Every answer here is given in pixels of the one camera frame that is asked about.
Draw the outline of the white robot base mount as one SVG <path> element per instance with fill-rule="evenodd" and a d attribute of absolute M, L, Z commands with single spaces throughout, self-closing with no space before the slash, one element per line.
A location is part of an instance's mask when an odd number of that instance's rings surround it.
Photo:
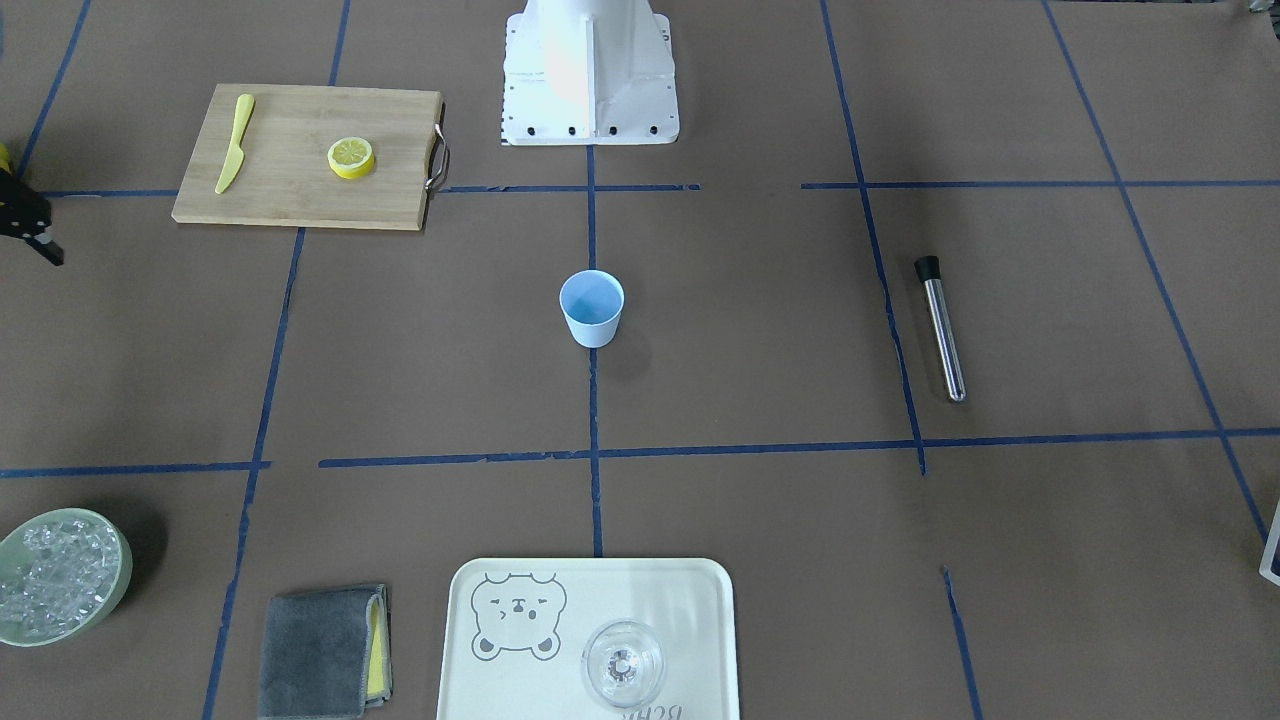
<path fill-rule="evenodd" d="M 529 1 L 504 31 L 500 141 L 640 146 L 678 140 L 671 23 L 648 1 Z"/>

